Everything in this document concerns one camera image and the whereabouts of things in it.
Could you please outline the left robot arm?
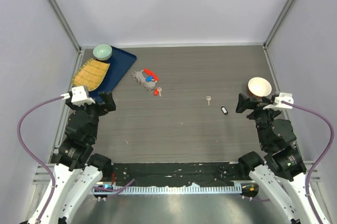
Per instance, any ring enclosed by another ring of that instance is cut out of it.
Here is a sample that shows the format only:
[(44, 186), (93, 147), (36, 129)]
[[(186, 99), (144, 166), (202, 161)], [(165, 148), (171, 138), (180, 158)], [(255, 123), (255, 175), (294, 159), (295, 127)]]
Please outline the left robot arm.
[(48, 104), (64, 100), (73, 110), (53, 169), (38, 159), (23, 142), (21, 125), (29, 113), (26, 112), (19, 120), (17, 136), (20, 144), (51, 178), (38, 207), (26, 223), (71, 223), (96, 183), (111, 178), (111, 160), (92, 152), (97, 140), (99, 117), (115, 111), (116, 104), (111, 92), (101, 91), (98, 95), (101, 103), (89, 96), (85, 86), (80, 86), (46, 101)]

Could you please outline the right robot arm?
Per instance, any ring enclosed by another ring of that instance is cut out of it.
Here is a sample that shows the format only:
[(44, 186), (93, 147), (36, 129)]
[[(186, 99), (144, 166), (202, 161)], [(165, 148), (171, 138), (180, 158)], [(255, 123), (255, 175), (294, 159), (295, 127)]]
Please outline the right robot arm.
[[(278, 118), (283, 110), (292, 108), (318, 116), (330, 129), (328, 145), (310, 169), (295, 146), (297, 137), (291, 122)], [(236, 113), (248, 109), (251, 113), (247, 119), (255, 122), (260, 148), (266, 155), (261, 158), (252, 151), (240, 157), (240, 177), (254, 180), (286, 223), (329, 223), (310, 186), (310, 178), (332, 145), (332, 124), (321, 114), (295, 105), (289, 93), (276, 93), (270, 99), (239, 94)]]

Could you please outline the red capped key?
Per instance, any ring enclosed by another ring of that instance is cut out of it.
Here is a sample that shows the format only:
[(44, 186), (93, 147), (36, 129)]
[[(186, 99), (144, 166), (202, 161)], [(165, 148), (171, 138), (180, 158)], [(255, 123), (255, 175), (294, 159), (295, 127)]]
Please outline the red capped key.
[(161, 97), (161, 92), (162, 92), (162, 88), (161, 87), (158, 87), (158, 88), (156, 88), (155, 89), (155, 91), (154, 91), (154, 96), (159, 96), (159, 97)]

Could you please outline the grey keyring holder red handle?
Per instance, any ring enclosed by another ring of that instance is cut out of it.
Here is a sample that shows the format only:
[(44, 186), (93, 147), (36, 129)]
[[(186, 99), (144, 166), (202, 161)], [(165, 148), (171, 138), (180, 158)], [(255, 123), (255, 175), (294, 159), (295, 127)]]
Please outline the grey keyring holder red handle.
[[(133, 71), (131, 76), (144, 88), (151, 91), (155, 89), (157, 82), (159, 81), (158, 76), (151, 70), (145, 68), (140, 71)], [(149, 76), (153, 76), (154, 79), (150, 82), (146, 81), (146, 78)]]

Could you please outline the blue key tag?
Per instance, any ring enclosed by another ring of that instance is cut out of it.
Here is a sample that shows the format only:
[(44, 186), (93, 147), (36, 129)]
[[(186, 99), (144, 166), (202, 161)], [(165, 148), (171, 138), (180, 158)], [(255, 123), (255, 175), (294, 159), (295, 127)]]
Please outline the blue key tag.
[(153, 79), (154, 79), (153, 76), (149, 76), (149, 77), (146, 78), (146, 81), (147, 81), (147, 82), (150, 82), (150, 81), (152, 81)]

